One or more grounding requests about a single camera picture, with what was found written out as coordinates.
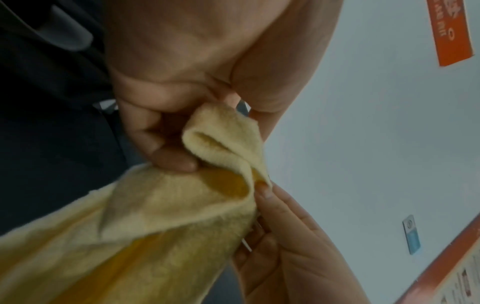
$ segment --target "orange sticker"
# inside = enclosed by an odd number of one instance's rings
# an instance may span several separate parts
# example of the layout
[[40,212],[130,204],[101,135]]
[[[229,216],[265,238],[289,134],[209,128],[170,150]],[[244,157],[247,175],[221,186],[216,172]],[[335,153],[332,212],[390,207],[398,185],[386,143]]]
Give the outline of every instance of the orange sticker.
[[436,53],[445,67],[474,55],[463,0],[426,0]]

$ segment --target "towel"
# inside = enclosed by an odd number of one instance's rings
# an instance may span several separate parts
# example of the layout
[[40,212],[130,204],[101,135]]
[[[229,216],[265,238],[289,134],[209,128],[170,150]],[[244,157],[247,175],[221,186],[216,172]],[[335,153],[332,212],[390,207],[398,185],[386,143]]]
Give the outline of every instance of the towel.
[[182,140],[197,172],[135,167],[0,237],[0,303],[201,303],[256,219],[254,184],[271,184],[234,109],[201,106]]

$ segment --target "skin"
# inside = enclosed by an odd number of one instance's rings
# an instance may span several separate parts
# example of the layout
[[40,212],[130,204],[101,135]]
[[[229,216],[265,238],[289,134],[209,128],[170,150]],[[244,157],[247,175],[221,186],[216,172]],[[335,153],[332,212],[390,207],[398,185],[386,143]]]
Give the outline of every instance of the skin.
[[261,217],[233,263],[246,304],[370,304],[338,249],[283,189],[256,186]]
[[191,172],[182,147],[205,102],[251,106],[265,140],[311,78],[342,0],[107,0],[106,61],[125,131],[152,163]]

